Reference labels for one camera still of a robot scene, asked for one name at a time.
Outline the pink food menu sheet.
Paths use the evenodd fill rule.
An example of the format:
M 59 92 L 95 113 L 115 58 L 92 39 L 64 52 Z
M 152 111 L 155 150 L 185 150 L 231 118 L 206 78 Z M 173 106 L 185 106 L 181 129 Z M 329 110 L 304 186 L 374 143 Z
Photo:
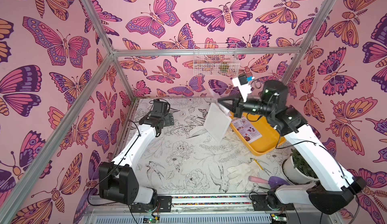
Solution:
M 241 118 L 233 118 L 231 123 L 248 143 L 252 143 L 262 137 L 262 134 L 244 116 Z

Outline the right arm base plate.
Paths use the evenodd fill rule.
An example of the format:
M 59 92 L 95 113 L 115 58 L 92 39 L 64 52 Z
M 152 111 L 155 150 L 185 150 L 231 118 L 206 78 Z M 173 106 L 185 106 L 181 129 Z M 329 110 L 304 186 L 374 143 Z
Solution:
M 266 193 L 251 193 L 249 199 L 254 211 L 294 211 L 293 204 L 283 204 L 276 197 Z

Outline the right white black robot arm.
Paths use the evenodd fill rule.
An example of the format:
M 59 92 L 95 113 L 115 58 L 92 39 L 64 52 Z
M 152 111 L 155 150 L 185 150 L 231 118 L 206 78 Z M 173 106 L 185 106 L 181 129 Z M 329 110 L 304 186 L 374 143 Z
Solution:
M 328 152 L 299 111 L 286 105 L 288 88 L 278 80 L 268 80 L 259 98 L 252 93 L 252 78 L 236 77 L 232 83 L 239 95 L 218 99 L 218 103 L 240 118 L 243 114 L 259 115 L 284 137 L 304 158 L 317 175 L 318 181 L 303 185 L 281 185 L 267 193 L 267 204 L 278 209 L 286 204 L 313 205 L 323 214 L 332 215 L 352 200 L 360 200 L 366 187 L 362 177 L 345 170 Z

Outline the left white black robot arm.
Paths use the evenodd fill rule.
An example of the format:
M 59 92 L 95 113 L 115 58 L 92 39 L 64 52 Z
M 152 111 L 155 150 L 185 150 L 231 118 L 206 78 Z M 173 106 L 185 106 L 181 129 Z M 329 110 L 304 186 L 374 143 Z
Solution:
M 149 143 L 161 135 L 164 127 L 172 125 L 172 113 L 151 113 L 140 120 L 123 150 L 111 162 L 103 162 L 99 167 L 98 187 L 102 199 L 129 206 L 141 204 L 145 209 L 157 206 L 157 191 L 141 186 L 135 170 Z

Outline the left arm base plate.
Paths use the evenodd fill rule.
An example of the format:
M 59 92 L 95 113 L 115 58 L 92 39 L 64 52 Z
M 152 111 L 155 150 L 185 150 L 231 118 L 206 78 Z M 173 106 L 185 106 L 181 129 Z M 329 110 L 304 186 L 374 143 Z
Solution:
M 148 204 L 134 203 L 130 206 L 132 213 L 169 213 L 172 208 L 172 196 L 153 197 Z

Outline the clear acrylic menu holder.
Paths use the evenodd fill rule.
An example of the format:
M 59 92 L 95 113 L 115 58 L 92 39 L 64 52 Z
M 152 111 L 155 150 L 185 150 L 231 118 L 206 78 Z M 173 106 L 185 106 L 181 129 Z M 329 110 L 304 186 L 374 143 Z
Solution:
M 221 142 L 224 138 L 227 129 L 231 124 L 230 116 L 231 115 L 225 115 L 220 110 L 220 105 L 218 103 L 212 103 L 210 105 L 204 122 L 204 128 L 215 141 Z

